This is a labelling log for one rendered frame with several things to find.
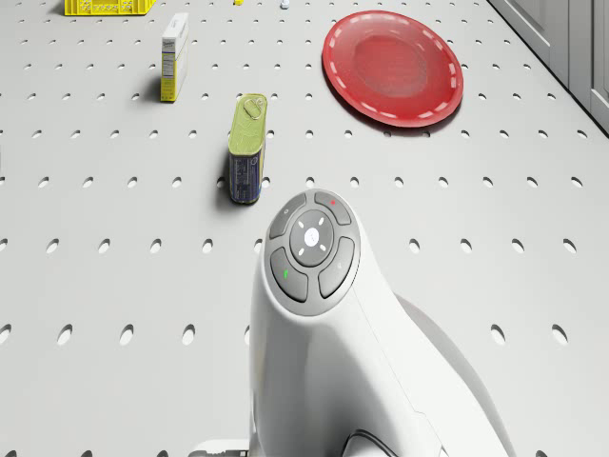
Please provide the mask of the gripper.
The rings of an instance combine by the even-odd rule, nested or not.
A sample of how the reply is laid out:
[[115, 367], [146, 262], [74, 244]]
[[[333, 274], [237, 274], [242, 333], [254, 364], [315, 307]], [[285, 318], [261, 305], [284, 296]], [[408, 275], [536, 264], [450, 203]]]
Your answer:
[[189, 457], [247, 457], [248, 439], [211, 439], [198, 444]]

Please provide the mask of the flat-sided can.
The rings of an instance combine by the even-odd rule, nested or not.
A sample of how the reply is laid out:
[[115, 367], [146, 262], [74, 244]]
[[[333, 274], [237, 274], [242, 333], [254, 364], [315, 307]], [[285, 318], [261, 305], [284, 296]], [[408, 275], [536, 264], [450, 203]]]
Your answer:
[[247, 93], [240, 98], [234, 112], [228, 150], [230, 196], [236, 203], [251, 204], [260, 197], [266, 107], [262, 94]]

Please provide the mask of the yellow and white box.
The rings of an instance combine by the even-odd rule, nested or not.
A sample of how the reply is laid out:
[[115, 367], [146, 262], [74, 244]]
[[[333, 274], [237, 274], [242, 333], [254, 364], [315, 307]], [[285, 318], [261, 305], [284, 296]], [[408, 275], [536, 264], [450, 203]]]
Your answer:
[[186, 79], [188, 34], [188, 13], [176, 13], [162, 36], [162, 102], [174, 102]]

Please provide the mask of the red plate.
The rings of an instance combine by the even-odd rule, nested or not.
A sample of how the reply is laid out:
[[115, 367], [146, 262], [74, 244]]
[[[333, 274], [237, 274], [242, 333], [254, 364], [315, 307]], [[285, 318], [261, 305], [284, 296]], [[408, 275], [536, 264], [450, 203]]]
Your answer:
[[462, 68], [452, 49], [395, 12], [359, 11], [338, 21], [324, 40], [323, 64], [352, 108], [394, 127], [435, 124], [462, 100]]

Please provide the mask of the yellow basket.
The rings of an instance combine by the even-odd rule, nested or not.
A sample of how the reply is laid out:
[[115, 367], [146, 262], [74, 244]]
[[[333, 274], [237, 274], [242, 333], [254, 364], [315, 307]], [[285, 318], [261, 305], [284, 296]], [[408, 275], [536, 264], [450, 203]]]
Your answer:
[[64, 0], [65, 15], [145, 15], [156, 0]]

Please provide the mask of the white cabinet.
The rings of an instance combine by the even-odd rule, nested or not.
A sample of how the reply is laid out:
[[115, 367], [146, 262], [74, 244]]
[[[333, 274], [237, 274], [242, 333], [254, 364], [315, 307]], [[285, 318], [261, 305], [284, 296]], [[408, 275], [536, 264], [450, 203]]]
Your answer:
[[609, 0], [487, 0], [609, 135]]

